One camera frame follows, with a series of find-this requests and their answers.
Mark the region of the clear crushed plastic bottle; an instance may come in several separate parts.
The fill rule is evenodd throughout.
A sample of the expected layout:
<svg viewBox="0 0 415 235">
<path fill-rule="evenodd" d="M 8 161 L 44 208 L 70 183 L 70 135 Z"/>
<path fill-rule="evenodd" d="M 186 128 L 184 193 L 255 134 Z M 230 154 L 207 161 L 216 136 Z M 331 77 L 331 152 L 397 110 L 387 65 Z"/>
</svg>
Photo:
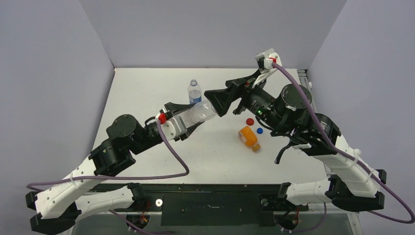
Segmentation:
<svg viewBox="0 0 415 235">
<path fill-rule="evenodd" d="M 216 115 L 215 108 L 208 100 L 198 102 L 190 109 L 179 114 L 186 128 L 208 121 Z"/>
</svg>

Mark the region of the orange juice bottle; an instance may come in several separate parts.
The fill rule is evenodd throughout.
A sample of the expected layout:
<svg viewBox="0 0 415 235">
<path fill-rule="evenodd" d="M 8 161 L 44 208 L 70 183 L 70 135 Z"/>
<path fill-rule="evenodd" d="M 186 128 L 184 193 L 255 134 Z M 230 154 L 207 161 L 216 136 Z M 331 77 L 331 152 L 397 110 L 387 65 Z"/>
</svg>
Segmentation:
<svg viewBox="0 0 415 235">
<path fill-rule="evenodd" d="M 258 142 L 256 134 L 249 126 L 245 126 L 238 132 L 238 136 L 241 141 L 252 150 L 252 152 L 257 152 L 261 146 Z"/>
</svg>

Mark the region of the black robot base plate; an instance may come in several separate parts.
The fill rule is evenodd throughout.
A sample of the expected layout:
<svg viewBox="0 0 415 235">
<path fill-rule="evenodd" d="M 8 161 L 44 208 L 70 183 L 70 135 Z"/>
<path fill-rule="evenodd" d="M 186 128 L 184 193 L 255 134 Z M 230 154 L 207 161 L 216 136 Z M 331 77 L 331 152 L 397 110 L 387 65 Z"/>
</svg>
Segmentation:
<svg viewBox="0 0 415 235">
<path fill-rule="evenodd" d="M 279 184 L 142 184 L 145 199 L 119 212 L 160 212 L 163 226 L 274 226 L 275 214 L 306 212 L 279 195 Z"/>
</svg>

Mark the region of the Pepsi bottle blue label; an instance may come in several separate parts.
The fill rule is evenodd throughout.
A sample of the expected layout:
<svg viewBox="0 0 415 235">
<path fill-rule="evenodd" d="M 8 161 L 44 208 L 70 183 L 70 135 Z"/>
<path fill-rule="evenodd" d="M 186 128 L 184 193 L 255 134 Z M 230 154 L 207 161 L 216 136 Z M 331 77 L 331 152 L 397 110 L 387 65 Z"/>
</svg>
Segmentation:
<svg viewBox="0 0 415 235">
<path fill-rule="evenodd" d="M 192 79 L 190 81 L 187 92 L 190 104 L 195 104 L 202 101 L 202 89 L 196 79 Z"/>
</svg>

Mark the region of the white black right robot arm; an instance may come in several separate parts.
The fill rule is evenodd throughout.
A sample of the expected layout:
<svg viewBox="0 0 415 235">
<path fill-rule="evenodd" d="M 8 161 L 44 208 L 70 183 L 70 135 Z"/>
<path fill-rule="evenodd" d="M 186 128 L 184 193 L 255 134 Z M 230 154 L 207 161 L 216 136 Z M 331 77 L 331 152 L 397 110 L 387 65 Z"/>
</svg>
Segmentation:
<svg viewBox="0 0 415 235">
<path fill-rule="evenodd" d="M 280 208 L 309 203 L 331 203 L 349 212 L 384 208 L 380 184 L 386 181 L 386 172 L 361 161 L 358 151 L 348 146 L 329 117 L 308 110 L 312 95 L 306 87 L 288 84 L 273 97 L 262 85 L 256 86 L 252 78 L 245 77 L 229 80 L 224 89 L 208 90 L 204 95 L 219 116 L 238 100 L 235 115 L 250 111 L 271 128 L 271 136 L 288 137 L 287 148 L 300 149 L 332 170 L 333 175 L 321 181 L 282 184 L 276 195 Z"/>
</svg>

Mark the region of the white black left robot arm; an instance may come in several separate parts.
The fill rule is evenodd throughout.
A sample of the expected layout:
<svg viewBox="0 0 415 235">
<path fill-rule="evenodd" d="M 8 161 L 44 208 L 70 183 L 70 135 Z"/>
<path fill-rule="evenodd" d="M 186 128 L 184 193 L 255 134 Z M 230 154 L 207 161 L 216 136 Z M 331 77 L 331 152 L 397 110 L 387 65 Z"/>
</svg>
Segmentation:
<svg viewBox="0 0 415 235">
<path fill-rule="evenodd" d="M 25 197 L 26 204 L 36 211 L 30 219 L 32 231 L 57 235 L 97 213 L 149 208 L 141 177 L 127 177 L 126 184 L 113 191 L 94 195 L 88 195 L 88 191 L 103 181 L 119 179 L 119 173 L 136 162 L 135 155 L 160 143 L 186 139 L 201 124 L 186 122 L 197 108 L 197 104 L 169 102 L 144 125 L 130 114 L 117 117 L 106 130 L 108 138 L 64 179 L 47 183 L 46 190 L 28 185 L 31 192 Z"/>
</svg>

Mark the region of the red bottle cap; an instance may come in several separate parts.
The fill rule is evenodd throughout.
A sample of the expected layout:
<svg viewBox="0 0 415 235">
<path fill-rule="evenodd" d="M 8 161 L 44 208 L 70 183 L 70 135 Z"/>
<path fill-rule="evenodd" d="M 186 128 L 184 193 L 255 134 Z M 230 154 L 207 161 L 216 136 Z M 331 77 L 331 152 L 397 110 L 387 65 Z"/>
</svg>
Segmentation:
<svg viewBox="0 0 415 235">
<path fill-rule="evenodd" d="M 248 119 L 246 119 L 246 124 L 248 126 L 252 126 L 252 125 L 254 125 L 254 120 L 252 118 L 248 118 Z"/>
</svg>

